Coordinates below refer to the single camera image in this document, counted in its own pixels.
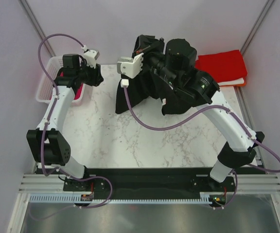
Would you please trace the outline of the black t shirt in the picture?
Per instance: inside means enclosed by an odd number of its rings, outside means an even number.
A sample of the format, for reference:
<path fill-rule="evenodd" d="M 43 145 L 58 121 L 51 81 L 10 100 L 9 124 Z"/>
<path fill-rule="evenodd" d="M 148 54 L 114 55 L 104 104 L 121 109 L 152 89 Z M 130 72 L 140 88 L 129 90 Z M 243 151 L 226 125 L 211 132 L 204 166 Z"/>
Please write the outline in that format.
<path fill-rule="evenodd" d="M 135 78 L 127 88 L 132 107 L 148 97 L 165 101 L 163 115 L 179 115 L 192 107 L 211 104 L 220 88 L 214 78 L 195 67 L 197 51 L 185 39 L 165 43 L 161 60 L 152 60 L 152 67 Z"/>

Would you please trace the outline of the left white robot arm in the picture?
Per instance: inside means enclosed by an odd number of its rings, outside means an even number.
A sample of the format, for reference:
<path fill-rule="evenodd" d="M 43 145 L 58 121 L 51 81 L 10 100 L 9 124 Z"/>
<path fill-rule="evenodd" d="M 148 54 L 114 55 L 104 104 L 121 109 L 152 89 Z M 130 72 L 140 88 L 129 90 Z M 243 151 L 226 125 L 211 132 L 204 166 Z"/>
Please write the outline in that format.
<path fill-rule="evenodd" d="M 61 65 L 50 79 L 52 96 L 45 115 L 36 129 L 26 134 L 28 145 L 35 162 L 41 165 L 43 173 L 51 174 L 46 166 L 74 179 L 74 185 L 81 191 L 91 186 L 87 168 L 71 156 L 71 148 L 62 135 L 64 121 L 78 90 L 86 85 L 99 86 L 103 82 L 101 66 L 97 64 L 99 53 L 87 50 L 83 55 L 65 54 L 60 57 Z"/>

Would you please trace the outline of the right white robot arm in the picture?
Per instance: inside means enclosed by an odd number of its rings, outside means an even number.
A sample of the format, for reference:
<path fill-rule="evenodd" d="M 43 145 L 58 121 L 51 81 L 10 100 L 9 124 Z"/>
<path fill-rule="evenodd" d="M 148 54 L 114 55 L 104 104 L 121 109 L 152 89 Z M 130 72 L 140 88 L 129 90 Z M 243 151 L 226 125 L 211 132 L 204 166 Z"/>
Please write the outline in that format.
<path fill-rule="evenodd" d="M 214 78 L 196 67 L 196 55 L 185 39 L 164 42 L 152 35 L 139 35 L 132 52 L 128 105 L 155 95 L 166 100 L 167 114 L 182 114 L 191 108 L 204 114 L 226 139 L 207 178 L 208 188 L 218 191 L 227 175 L 251 164 L 264 134 L 239 119 Z"/>

